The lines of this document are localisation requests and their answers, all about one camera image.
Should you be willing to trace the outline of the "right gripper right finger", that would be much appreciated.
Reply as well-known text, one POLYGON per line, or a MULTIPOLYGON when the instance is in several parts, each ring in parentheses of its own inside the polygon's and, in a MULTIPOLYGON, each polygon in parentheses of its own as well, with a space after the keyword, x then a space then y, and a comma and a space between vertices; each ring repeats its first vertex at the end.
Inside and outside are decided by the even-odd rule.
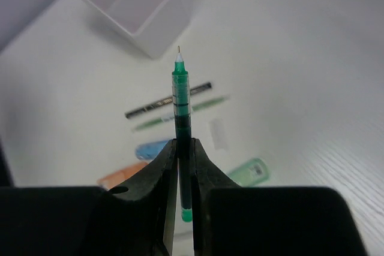
POLYGON ((366 255, 339 192, 324 186, 243 188, 190 144, 196 255, 366 255))

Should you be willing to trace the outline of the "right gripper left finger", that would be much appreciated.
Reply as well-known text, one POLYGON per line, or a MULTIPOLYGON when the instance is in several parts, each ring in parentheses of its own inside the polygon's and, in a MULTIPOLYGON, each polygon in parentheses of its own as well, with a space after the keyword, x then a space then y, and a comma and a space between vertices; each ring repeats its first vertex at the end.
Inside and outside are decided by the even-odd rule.
POLYGON ((111 189, 1 188, 2 255, 171 255, 175 144, 111 189))

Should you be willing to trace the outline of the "green ink pen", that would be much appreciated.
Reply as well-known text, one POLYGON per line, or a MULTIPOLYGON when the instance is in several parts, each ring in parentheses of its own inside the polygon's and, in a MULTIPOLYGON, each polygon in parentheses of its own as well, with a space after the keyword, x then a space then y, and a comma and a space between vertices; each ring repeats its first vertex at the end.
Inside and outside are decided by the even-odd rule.
POLYGON ((191 106, 188 71, 184 59, 178 51, 172 72, 173 112, 176 133, 176 153, 181 199, 181 218, 184 222, 193 220, 190 182, 190 141, 191 106))

